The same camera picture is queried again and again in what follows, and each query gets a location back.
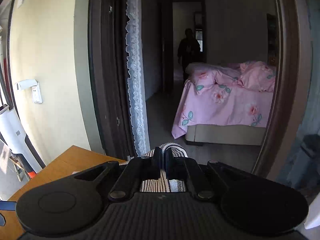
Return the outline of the striped knit garment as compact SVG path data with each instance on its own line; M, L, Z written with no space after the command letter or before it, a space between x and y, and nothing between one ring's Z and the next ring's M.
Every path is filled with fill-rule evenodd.
M165 151L171 150L174 158L188 157L186 150L179 144L174 142L167 142L160 147L161 157L164 159ZM162 164L161 175L159 179L145 180L142 182L140 192L185 192L185 184L181 180L168 180L164 170L165 165Z

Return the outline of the pink floral bed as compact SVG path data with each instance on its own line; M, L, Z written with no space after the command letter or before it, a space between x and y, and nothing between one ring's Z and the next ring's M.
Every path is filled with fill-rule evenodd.
M276 68L262 61L230 67L191 63L171 134L191 143L262 145Z

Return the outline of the white wall switch plate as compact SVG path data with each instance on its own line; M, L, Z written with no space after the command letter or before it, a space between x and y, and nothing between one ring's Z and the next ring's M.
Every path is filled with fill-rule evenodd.
M17 7L20 8L23 3L24 3L24 0L18 0Z

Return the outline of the white wall socket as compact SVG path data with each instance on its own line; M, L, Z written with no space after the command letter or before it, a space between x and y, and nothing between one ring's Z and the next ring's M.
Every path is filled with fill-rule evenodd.
M35 79L26 79L22 81L18 81L16 83L17 90L26 90L29 89L31 91L31 99L33 103L42 104L42 95L40 90L40 83Z

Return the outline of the dark brown door frame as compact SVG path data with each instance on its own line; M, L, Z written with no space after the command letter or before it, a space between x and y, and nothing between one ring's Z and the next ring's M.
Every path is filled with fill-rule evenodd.
M276 68L262 145L191 143L171 134L184 89L174 85L173 5L141 0L141 38L150 149L174 141L189 145L200 163L221 161L275 180L289 154L308 97L310 44L305 0L186 0L197 2L204 47L195 63L222 67L262 61ZM126 0L89 0L89 71L97 126L106 155L136 157L129 111ZM222 157L222 150L232 153Z

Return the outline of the person silhouette in doorway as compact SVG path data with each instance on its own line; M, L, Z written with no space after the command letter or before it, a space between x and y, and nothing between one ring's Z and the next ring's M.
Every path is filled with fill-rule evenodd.
M186 69L190 63L197 62L199 59L200 44L193 36L191 28L185 29L185 38L180 41L177 51L178 63L182 66L183 81L188 78Z

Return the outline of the white lace curtain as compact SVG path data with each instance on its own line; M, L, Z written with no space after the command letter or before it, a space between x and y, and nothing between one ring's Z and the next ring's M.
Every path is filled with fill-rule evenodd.
M145 103L145 82L143 70L143 53L141 38L141 0L126 0L126 65L130 121L132 126L133 144L137 156L150 150L148 120Z

